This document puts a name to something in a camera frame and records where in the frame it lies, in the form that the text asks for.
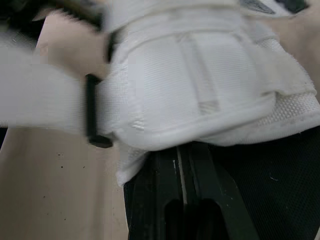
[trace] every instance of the black mesh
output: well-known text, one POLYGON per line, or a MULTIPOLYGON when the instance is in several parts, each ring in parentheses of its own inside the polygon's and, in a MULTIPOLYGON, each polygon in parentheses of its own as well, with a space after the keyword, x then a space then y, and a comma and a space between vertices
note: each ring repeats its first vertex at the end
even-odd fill
POLYGON ((261 240, 314 240, 320 226, 320 127, 254 145, 212 147, 261 240))

